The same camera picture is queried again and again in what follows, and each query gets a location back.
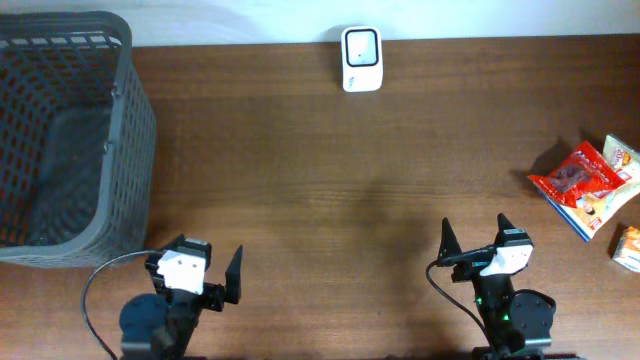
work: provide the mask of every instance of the gray plastic bin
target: gray plastic bin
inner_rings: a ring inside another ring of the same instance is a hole
[[[0,261],[96,266],[140,250],[156,120],[107,12],[0,16]]]

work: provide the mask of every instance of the snack package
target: snack package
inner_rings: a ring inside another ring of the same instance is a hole
[[[622,233],[613,260],[631,271],[640,272],[640,230],[630,226]]]
[[[553,202],[576,208],[588,194],[602,199],[624,184],[602,155],[583,142],[549,176],[530,175],[529,179]]]
[[[640,193],[640,155],[613,135],[607,135],[603,157],[624,184],[613,191],[583,194],[576,199],[576,206],[557,204],[553,198],[543,195],[551,206],[569,223],[584,241],[589,241],[596,231],[627,201]]]

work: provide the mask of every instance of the red package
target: red package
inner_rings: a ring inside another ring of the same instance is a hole
[[[572,208],[583,195],[602,198],[625,183],[587,141],[549,176],[529,179],[555,203]]]

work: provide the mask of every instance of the brown tabletop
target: brown tabletop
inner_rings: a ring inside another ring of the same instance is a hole
[[[551,350],[635,358],[640,274],[608,251],[620,224],[640,225],[640,198],[586,244],[525,176],[583,139],[601,147],[615,133],[640,148],[640,36],[387,41],[383,51],[382,88],[348,94],[339,44],[134,50],[158,119],[147,247],[181,233],[211,242],[212,282],[245,247],[240,305],[203,313],[188,354],[365,359],[484,346],[424,270],[443,217],[468,250],[493,241],[504,212],[536,246],[515,287],[558,303]],[[90,272],[0,265],[0,357],[106,359],[79,311]],[[472,307],[471,284],[449,274],[434,278]],[[120,309],[150,291],[141,261],[95,282],[90,316],[118,353]]]

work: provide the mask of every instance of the black cable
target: black cable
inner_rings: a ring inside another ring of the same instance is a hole
[[[453,305],[457,306],[458,309],[464,311],[465,313],[467,313],[467,315],[471,316],[471,318],[473,319],[473,321],[476,322],[476,324],[480,327],[480,330],[482,330],[482,333],[484,334],[484,337],[487,338],[487,342],[489,343],[489,347],[491,348],[491,352],[495,355],[496,354],[496,350],[493,348],[493,344],[491,344],[491,340],[489,339],[489,333],[487,332],[487,329],[484,327],[484,325],[482,324],[482,322],[480,321],[480,319],[478,319],[477,316],[475,316],[471,310],[467,309],[464,305],[460,304],[459,302],[457,302],[454,298],[452,298],[451,296],[449,296],[449,294],[447,294],[446,292],[444,292],[444,290],[442,290],[440,288],[440,286],[438,286],[438,284],[436,284],[433,279],[431,279],[431,275],[429,275],[429,271],[431,271],[431,268],[433,268],[434,266],[436,266],[436,264],[438,263],[438,260],[433,261],[431,264],[429,264],[429,266],[427,266],[427,280],[429,281],[429,283],[431,284],[431,286],[433,286],[434,289],[436,289],[436,291],[438,291],[440,293],[440,295],[444,296],[445,299],[449,300]]]
[[[163,252],[162,251],[158,251],[158,250],[142,250],[142,251],[136,251],[136,252],[120,255],[120,256],[118,256],[116,258],[113,258],[113,259],[107,261],[106,263],[100,265],[100,267],[97,268],[93,272],[93,274],[91,274],[91,276],[89,276],[89,280],[87,280],[87,284],[84,286],[84,291],[82,292],[82,301],[80,303],[80,311],[82,311],[82,317],[84,317],[84,323],[89,328],[89,332],[91,332],[91,335],[93,336],[93,338],[96,339],[96,341],[100,344],[100,346],[102,346],[104,351],[106,351],[107,354],[109,354],[109,356],[111,357],[112,360],[117,360],[118,357],[109,348],[109,346],[107,346],[107,344],[104,342],[104,340],[102,340],[102,338],[98,335],[98,333],[96,333],[96,330],[93,328],[93,325],[91,325],[91,321],[89,321],[89,316],[87,315],[87,305],[86,305],[86,303],[87,303],[87,292],[89,291],[89,286],[91,285],[91,282],[96,277],[96,275],[98,275],[98,273],[100,271],[102,271],[102,269],[104,269],[105,267],[113,264],[114,262],[122,260],[122,259],[127,259],[127,258],[130,258],[130,257],[135,257],[135,256],[140,256],[140,255],[151,255],[151,254],[162,255]]]

